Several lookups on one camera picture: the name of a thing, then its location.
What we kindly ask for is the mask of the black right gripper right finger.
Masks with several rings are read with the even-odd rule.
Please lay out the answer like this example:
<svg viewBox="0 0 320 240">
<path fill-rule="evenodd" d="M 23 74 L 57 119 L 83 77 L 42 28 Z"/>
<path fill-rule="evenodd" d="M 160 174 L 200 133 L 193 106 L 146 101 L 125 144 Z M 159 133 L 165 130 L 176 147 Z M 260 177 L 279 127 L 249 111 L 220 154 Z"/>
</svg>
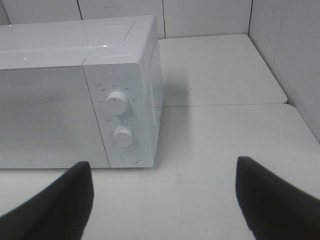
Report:
<svg viewBox="0 0 320 240">
<path fill-rule="evenodd" d="M 320 238 L 320 200 L 248 156 L 237 159 L 235 193 L 255 239 Z"/>
</svg>

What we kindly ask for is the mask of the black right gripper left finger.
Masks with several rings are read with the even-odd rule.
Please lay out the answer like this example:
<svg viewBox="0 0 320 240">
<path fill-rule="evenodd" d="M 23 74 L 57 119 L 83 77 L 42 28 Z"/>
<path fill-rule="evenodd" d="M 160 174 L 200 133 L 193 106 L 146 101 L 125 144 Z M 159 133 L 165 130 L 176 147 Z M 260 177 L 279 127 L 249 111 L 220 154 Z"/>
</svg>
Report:
<svg viewBox="0 0 320 240">
<path fill-rule="evenodd" d="M 71 167 L 53 183 L 0 218 L 2 240 L 80 240 L 94 202 L 87 161 Z"/>
</svg>

